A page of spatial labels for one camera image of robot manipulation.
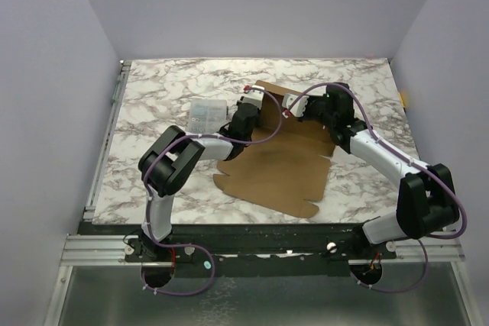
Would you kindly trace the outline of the brown cardboard box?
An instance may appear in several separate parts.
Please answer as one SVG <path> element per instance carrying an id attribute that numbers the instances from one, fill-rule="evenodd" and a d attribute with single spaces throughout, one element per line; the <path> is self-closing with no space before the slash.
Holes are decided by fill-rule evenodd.
<path id="1" fill-rule="evenodd" d="M 335 145 L 315 121 L 289 117 L 266 143 L 251 145 L 217 165 L 213 176 L 226 195 L 296 218 L 319 212 Z"/>

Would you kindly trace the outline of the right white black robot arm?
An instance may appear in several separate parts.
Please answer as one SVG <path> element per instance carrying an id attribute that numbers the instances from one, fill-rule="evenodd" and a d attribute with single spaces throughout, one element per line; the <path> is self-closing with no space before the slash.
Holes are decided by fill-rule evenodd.
<path id="1" fill-rule="evenodd" d="M 335 145 L 370 164 L 398 189 L 396 210 L 363 223 L 351 239 L 352 252 L 368 258 L 379 244 L 391 240 L 440 238 L 438 232 L 456 222 L 461 224 L 459 231 L 443 237 L 461 236 L 467 215 L 455 194 L 449 168 L 407 155 L 383 139 L 366 114 L 357 118 L 355 110 L 362 105 L 348 84 L 325 82 L 323 87 L 323 95 L 303 92 L 288 105 L 290 113 L 300 121 L 325 126 Z"/>

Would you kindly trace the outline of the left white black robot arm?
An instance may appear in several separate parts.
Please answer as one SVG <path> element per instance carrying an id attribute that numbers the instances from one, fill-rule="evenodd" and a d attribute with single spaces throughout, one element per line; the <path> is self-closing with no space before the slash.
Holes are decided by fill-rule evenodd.
<path id="1" fill-rule="evenodd" d="M 214 134 L 190 134 L 170 126 L 147 150 L 138 163 L 147 190 L 142 233 L 138 235 L 138 254 L 162 260 L 169 250 L 165 239 L 175 194 L 182 189 L 196 164 L 203 160 L 233 160 L 251 142 L 261 113 L 261 103 L 238 102 L 231 122 Z"/>

